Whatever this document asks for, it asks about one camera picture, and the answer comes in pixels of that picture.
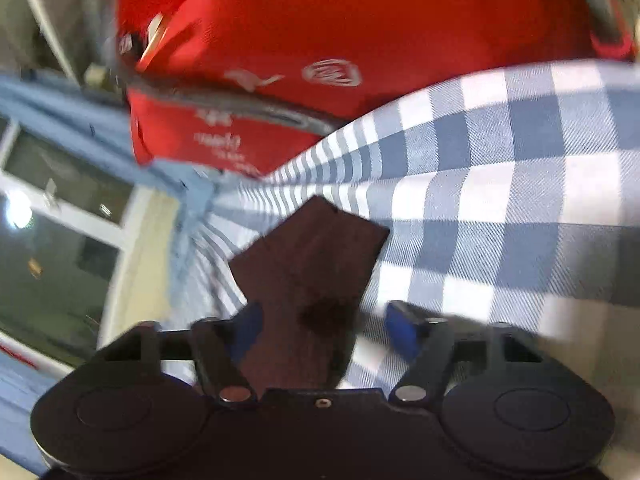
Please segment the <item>dark maroon garment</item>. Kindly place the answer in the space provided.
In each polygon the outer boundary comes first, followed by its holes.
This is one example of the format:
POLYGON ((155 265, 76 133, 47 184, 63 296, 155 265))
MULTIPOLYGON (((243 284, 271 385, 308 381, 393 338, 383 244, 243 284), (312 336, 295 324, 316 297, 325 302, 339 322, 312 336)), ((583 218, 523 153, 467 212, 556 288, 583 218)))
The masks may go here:
POLYGON ((314 196, 236 255, 230 270, 264 325, 241 362, 257 393, 340 381, 364 291, 390 231, 314 196))

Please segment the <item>blue white checked bedsheet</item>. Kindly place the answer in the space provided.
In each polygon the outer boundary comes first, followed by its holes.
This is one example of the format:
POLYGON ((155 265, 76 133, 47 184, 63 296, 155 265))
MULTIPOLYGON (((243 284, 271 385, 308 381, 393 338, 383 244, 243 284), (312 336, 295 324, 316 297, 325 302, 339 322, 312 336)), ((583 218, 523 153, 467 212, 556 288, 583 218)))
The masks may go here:
POLYGON ((574 61, 436 84, 341 128, 261 181, 221 180, 176 239, 171 328, 241 307, 228 260, 320 195, 390 229, 342 384, 404 366, 385 305, 540 336, 614 403, 639 392, 639 67, 574 61))

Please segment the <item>white framed window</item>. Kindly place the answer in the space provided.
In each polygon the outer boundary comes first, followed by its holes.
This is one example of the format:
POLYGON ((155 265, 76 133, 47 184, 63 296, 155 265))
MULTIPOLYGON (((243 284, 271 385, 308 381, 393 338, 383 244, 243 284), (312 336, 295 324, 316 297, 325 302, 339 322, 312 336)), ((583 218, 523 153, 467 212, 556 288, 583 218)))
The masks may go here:
POLYGON ((1 347, 76 367, 169 310, 177 201, 1 121, 1 347))

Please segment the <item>left blue star curtain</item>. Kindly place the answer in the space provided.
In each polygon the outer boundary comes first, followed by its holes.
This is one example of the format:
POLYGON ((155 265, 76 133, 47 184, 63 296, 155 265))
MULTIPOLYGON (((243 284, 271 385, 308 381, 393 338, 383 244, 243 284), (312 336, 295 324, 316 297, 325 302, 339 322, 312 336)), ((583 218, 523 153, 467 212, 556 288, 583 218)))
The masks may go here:
POLYGON ((81 90, 66 79, 30 72, 1 74, 1 110, 36 136, 129 183, 175 197, 180 203, 169 249, 169 298, 183 300, 195 230, 215 192, 212 172, 187 162, 134 159, 129 112, 116 96, 81 90))

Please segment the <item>red fabric bag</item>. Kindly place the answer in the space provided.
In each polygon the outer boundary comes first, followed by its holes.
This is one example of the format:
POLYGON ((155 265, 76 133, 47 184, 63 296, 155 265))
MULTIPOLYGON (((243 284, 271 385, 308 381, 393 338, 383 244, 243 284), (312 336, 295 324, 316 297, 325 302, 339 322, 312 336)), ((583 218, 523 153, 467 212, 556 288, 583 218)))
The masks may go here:
POLYGON ((251 176, 431 84, 636 50, 615 0, 115 0, 115 32, 137 161, 251 176))

